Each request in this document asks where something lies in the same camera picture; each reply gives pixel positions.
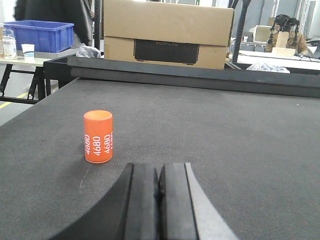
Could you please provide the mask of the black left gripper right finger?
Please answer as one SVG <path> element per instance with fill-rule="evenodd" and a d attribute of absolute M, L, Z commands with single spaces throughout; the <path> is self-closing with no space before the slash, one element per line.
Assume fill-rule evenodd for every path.
<path fill-rule="evenodd" d="M 159 178 L 162 240 L 236 240 L 203 191 L 190 163 L 166 163 Z"/>

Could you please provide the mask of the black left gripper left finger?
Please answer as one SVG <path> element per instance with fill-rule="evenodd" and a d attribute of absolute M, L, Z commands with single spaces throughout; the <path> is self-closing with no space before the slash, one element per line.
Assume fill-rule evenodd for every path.
<path fill-rule="evenodd" d="M 54 240 L 158 240 L 158 175 L 152 164 L 129 163 L 86 214 Z"/>

